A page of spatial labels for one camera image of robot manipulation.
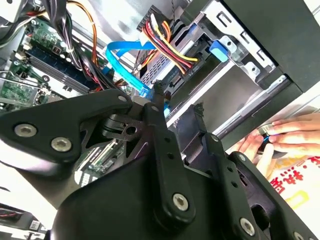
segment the gray metal panel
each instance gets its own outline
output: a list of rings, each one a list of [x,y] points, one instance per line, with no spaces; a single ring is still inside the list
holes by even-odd
[[[320,81],[261,125],[269,124],[280,119],[320,112],[319,88]]]
[[[11,233],[7,232],[0,232],[0,239],[1,240],[11,240]]]
[[[320,28],[303,0],[224,2],[303,92],[320,80]]]
[[[305,4],[309,8],[310,12],[313,13],[313,15],[316,15],[316,12],[320,10],[320,1],[318,0],[304,0]]]
[[[16,22],[26,3],[27,0],[1,1],[0,17],[8,20],[11,23]]]
[[[0,70],[5,68],[10,55],[18,49],[24,35],[24,30],[25,28],[20,30],[16,37],[7,46],[0,48]],[[6,30],[0,28],[0,38],[3,38],[6,33]]]
[[[207,131],[212,133],[260,92],[262,89],[240,68],[231,68],[197,101],[203,103]]]
[[[112,41],[137,40],[138,24],[149,8],[156,6],[165,16],[171,18],[171,0],[88,0],[96,10],[96,16],[102,31]],[[187,0],[174,0],[175,8],[185,8]]]

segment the black metal arm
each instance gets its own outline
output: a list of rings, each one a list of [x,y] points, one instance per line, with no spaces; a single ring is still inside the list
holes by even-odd
[[[184,166],[163,102],[156,84],[146,104],[111,89],[0,117],[1,147],[20,154],[1,161],[39,177],[64,178],[85,149],[126,142],[126,164],[71,194],[48,239],[316,239],[243,154],[225,154],[194,106],[177,124]]]

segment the bolt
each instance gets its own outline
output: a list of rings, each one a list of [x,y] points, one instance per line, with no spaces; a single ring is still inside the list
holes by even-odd
[[[51,147],[58,152],[68,152],[72,147],[72,143],[65,137],[56,137],[51,141]]]
[[[254,236],[256,231],[254,226],[252,225],[251,222],[249,222],[248,219],[246,218],[241,218],[240,219],[240,225],[242,227],[242,229],[249,235],[249,236]]]
[[[49,78],[47,75],[43,75],[43,76],[42,76],[42,79],[43,79],[45,82],[49,82],[49,81],[50,81],[50,78]]]
[[[127,99],[124,96],[118,96],[118,99],[121,100],[122,102],[126,102]]]
[[[159,112],[159,109],[158,109],[156,106],[152,106],[151,108],[152,108],[153,110]]]
[[[173,204],[181,211],[187,211],[189,207],[188,200],[180,193],[173,195]]]
[[[37,134],[37,129],[30,124],[19,124],[14,128],[15,134],[19,137],[30,138]]]
[[[244,162],[246,161],[246,157],[243,156],[242,154],[239,154],[238,156],[239,156],[239,158],[240,158],[242,161],[244,161]]]
[[[219,138],[217,138],[217,136],[215,135],[211,135],[212,139],[215,141],[215,142],[219,142]]]
[[[300,233],[296,231],[293,233],[293,235],[295,237],[295,240],[304,240],[304,238],[300,235]]]

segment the orange wire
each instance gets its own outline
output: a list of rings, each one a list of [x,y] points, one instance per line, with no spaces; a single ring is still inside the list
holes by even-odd
[[[166,56],[170,61],[172,61],[174,63],[174,65],[176,65],[180,71],[182,72],[182,74],[186,74],[186,71],[178,64],[178,62],[176,62],[176,60],[172,59],[167,53],[165,53],[164,51],[162,51],[160,48],[157,47],[155,41],[153,39],[151,39],[149,37],[149,35],[146,33],[145,28],[142,28],[143,33],[146,35],[146,37],[148,38],[148,40],[156,47],[156,49],[162,53],[164,56]]]
[[[94,22],[94,19],[91,16],[90,12],[80,2],[69,1],[68,4],[74,4],[78,7],[80,7],[85,12],[85,14],[87,15],[87,17],[89,18],[89,20],[92,24],[92,31],[93,31],[92,62],[98,66],[98,58],[97,58],[98,34],[97,34],[97,28],[96,28],[96,24]]]
[[[170,30],[170,27],[169,27],[169,25],[168,25],[168,23],[166,22],[166,21],[164,21],[163,23],[162,23],[162,26],[163,26],[163,28],[164,28],[164,30],[165,30],[165,32],[166,32],[166,40],[169,42],[170,41],[170,38],[171,38],[171,30]],[[142,64],[142,68],[144,67],[144,66],[146,66],[156,55],[157,55],[157,50],[155,51],[155,52],[150,52],[149,53],[149,56],[147,57],[147,59],[143,62],[143,64]]]

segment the circuit board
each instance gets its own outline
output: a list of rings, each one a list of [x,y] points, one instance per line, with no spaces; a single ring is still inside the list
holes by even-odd
[[[121,141],[114,140],[107,146],[100,146],[87,151],[79,158],[79,166],[76,170],[78,184],[84,187],[88,183],[103,177],[108,170],[118,161],[125,152],[125,145]]]
[[[34,90],[35,89],[32,87],[5,82],[2,87],[1,96],[6,99],[16,100],[26,104],[29,102]]]
[[[26,35],[30,37],[30,43],[36,42],[54,54],[60,56],[67,61],[70,61],[69,54],[67,53],[66,44],[62,41],[56,30],[50,27],[45,21],[35,19],[31,25],[26,29]],[[86,56],[91,59],[92,51],[82,47],[81,48]],[[101,67],[107,66],[107,60],[98,58]]]
[[[10,72],[12,72],[13,75],[18,76],[22,79],[25,79],[27,77],[36,79],[37,81],[45,84],[46,81],[42,79],[42,77],[38,74],[36,74],[32,68],[28,65],[26,65],[23,61],[20,61],[18,59],[15,59],[13,64],[11,65]]]

